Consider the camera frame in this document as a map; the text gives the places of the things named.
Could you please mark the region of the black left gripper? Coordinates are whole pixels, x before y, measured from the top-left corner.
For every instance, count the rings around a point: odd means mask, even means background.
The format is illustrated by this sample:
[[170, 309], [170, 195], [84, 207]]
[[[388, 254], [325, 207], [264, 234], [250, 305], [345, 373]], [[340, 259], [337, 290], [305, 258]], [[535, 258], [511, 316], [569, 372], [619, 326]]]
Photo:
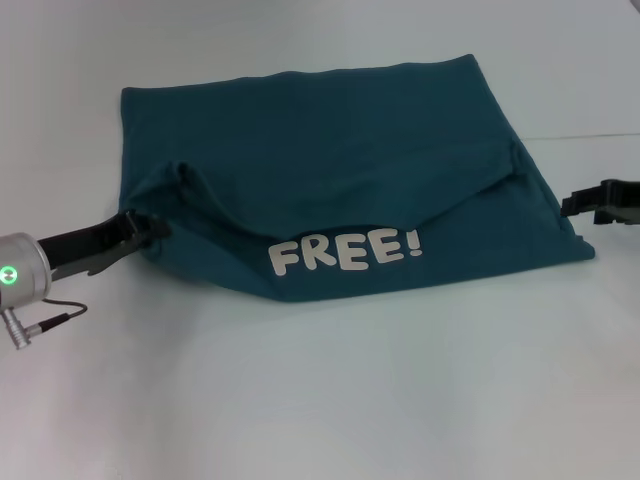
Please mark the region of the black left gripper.
[[67, 278], [101, 273], [150, 241], [169, 237], [170, 225], [165, 220], [130, 210], [92, 227], [41, 239], [38, 244], [52, 277]]

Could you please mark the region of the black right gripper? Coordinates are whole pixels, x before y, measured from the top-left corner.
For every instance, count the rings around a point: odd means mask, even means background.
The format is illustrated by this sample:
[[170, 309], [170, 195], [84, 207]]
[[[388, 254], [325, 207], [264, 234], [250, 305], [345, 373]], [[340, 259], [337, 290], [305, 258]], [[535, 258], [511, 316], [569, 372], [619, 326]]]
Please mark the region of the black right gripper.
[[596, 225], [639, 225], [639, 201], [639, 182], [609, 179], [564, 198], [560, 215], [571, 217], [594, 211]]

